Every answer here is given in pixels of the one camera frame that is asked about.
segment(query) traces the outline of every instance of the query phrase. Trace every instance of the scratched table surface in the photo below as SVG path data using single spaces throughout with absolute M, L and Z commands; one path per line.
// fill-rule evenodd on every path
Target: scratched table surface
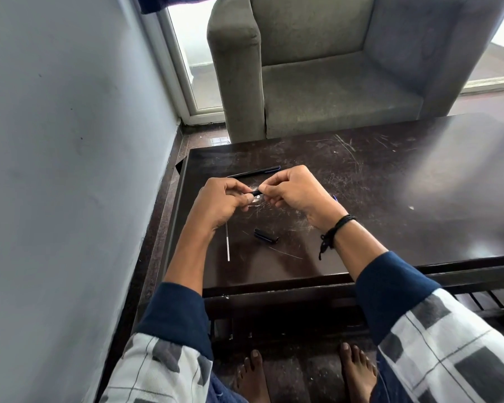
M 387 248 L 415 266 L 504 256 L 504 125 L 466 114 L 191 150 L 170 224 L 171 255 L 209 177 L 305 164 Z M 256 188 L 266 175 L 244 178 Z M 260 228 L 279 237 L 267 244 Z M 328 284 L 347 270 L 305 215 L 263 196 L 209 246 L 204 297 Z

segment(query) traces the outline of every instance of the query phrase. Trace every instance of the armchair backrest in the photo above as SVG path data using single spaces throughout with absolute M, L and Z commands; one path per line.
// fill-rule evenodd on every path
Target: armchair backrest
M 250 0 L 262 65 L 301 62 L 363 48 L 374 0 Z

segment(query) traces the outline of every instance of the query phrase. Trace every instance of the gray armchair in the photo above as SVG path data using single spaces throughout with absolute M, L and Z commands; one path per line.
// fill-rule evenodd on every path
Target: gray armchair
M 232 142 L 447 115 L 504 0 L 217 0 Z

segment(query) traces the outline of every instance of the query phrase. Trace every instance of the black cord bracelet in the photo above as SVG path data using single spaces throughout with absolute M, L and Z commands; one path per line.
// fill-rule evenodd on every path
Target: black cord bracelet
M 334 236 L 336 232 L 350 220 L 356 220 L 355 216 L 347 214 L 342 219 L 340 219 L 332 229 L 330 229 L 324 235 L 321 235 L 321 248 L 319 249 L 319 259 L 321 260 L 321 253 L 325 253 L 328 248 L 334 248 Z

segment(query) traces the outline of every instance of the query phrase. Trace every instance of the hand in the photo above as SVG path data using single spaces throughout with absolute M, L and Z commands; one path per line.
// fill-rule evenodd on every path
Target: hand
M 276 207 L 284 203 L 306 213 L 308 222 L 323 233 L 347 211 L 328 194 L 304 165 L 277 172 L 259 187 L 264 199 Z
M 248 210 L 252 189 L 233 178 L 209 178 L 200 189 L 186 224 L 212 234 L 233 215 L 236 208 Z

